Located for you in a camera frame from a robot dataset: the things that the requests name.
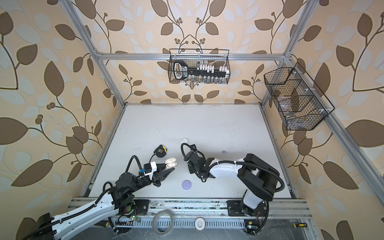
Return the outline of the white earbud charging case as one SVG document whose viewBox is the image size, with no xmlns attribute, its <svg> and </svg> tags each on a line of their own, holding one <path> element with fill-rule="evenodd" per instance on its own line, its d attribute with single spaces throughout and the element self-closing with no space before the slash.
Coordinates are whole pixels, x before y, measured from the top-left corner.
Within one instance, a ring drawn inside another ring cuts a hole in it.
<svg viewBox="0 0 384 240">
<path fill-rule="evenodd" d="M 186 144 L 188 144 L 188 143 L 189 143 L 189 140 L 188 140 L 187 138 L 182 138 L 182 139 L 181 139 L 181 143 L 186 143 Z"/>
</svg>

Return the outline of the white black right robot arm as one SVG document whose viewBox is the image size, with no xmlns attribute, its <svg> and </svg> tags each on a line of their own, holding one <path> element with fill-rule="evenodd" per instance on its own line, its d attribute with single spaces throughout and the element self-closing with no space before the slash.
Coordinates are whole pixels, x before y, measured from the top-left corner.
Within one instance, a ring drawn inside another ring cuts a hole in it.
<svg viewBox="0 0 384 240">
<path fill-rule="evenodd" d="M 285 188 L 279 171 L 254 154 L 232 161 L 207 159 L 195 145 L 187 143 L 181 144 L 181 153 L 190 174 L 196 175 L 203 183 L 208 179 L 234 178 L 247 187 L 240 203 L 232 209 L 240 215 L 255 216 L 261 211 L 267 214 L 275 193 Z"/>
</svg>

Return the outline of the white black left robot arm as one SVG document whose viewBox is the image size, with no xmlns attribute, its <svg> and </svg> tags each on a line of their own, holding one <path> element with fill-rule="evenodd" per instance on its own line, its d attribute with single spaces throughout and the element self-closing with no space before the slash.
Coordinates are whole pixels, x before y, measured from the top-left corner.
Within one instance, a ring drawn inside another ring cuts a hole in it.
<svg viewBox="0 0 384 240">
<path fill-rule="evenodd" d="M 133 203 L 134 192 L 150 185 L 160 187 L 176 166 L 176 158 L 167 159 L 163 164 L 149 162 L 142 166 L 134 155 L 116 183 L 106 182 L 105 185 L 111 187 L 104 189 L 96 200 L 61 215 L 41 216 L 22 239 L 69 240 L 103 220 L 122 214 Z"/>
</svg>

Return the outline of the black yellow tape measure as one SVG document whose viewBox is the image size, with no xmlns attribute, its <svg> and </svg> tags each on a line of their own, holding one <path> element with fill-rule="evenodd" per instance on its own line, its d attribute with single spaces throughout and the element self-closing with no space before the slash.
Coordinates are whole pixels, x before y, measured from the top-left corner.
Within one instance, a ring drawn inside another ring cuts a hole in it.
<svg viewBox="0 0 384 240">
<path fill-rule="evenodd" d="M 155 151 L 154 151 L 154 155 L 158 158 L 163 158 L 165 157 L 167 154 L 167 149 L 166 147 L 164 147 L 163 145 L 159 145 Z"/>
</svg>

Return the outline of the purple round disc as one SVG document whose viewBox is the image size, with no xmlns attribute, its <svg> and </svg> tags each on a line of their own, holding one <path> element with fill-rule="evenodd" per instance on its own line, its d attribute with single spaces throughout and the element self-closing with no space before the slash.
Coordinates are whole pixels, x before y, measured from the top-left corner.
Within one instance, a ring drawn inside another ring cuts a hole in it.
<svg viewBox="0 0 384 240">
<path fill-rule="evenodd" d="M 191 183 L 191 181 L 189 181 L 189 180 L 184 180 L 184 181 L 182 182 L 182 188 L 183 188 L 184 190 L 189 190 L 191 187 L 192 187 L 192 183 Z"/>
</svg>

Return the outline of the grey tape roll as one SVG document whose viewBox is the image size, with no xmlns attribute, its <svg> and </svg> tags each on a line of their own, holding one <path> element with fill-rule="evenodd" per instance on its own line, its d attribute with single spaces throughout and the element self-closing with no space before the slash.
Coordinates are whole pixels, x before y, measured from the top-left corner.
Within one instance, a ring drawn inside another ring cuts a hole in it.
<svg viewBox="0 0 384 240">
<path fill-rule="evenodd" d="M 152 228 L 159 236 L 169 235 L 174 228 L 173 214 L 168 210 L 163 210 L 154 215 Z"/>
</svg>

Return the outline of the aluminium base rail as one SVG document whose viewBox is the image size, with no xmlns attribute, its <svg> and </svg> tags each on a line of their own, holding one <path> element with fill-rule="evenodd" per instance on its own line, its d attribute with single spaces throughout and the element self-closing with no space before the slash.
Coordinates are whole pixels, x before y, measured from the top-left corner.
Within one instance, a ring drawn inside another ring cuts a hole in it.
<svg viewBox="0 0 384 240">
<path fill-rule="evenodd" d="M 173 214 L 175 228 L 183 229 L 195 228 L 197 218 L 206 221 L 207 229 L 243 229 L 249 224 L 261 224 L 263 220 L 308 224 L 313 219 L 307 202 L 296 199 L 274 199 L 267 214 L 261 211 L 255 216 L 240 215 L 232 210 L 240 199 L 136 198 L 134 202 L 137 207 L 131 213 L 135 219 L 112 217 L 117 227 L 151 228 L 154 215 L 163 210 Z"/>
</svg>

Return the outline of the black socket set rail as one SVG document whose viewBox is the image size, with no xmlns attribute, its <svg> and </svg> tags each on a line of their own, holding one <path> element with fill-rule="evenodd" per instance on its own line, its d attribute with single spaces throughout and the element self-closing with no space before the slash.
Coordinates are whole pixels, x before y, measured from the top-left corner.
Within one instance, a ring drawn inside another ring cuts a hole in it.
<svg viewBox="0 0 384 240">
<path fill-rule="evenodd" d="M 228 80 L 231 71 L 227 66 L 215 67 L 214 65 L 204 65 L 201 62 L 187 63 L 183 60 L 175 60 L 170 63 L 169 74 L 172 80 Z"/>
</svg>

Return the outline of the yellow handled screwdriver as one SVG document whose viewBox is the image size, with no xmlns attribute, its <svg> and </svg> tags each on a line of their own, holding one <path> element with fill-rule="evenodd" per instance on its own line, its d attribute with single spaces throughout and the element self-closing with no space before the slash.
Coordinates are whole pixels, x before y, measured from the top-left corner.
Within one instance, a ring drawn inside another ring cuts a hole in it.
<svg viewBox="0 0 384 240">
<path fill-rule="evenodd" d="M 307 228 L 308 225 L 306 223 L 290 223 L 289 225 L 286 226 L 281 226 L 281 228 Z"/>
</svg>

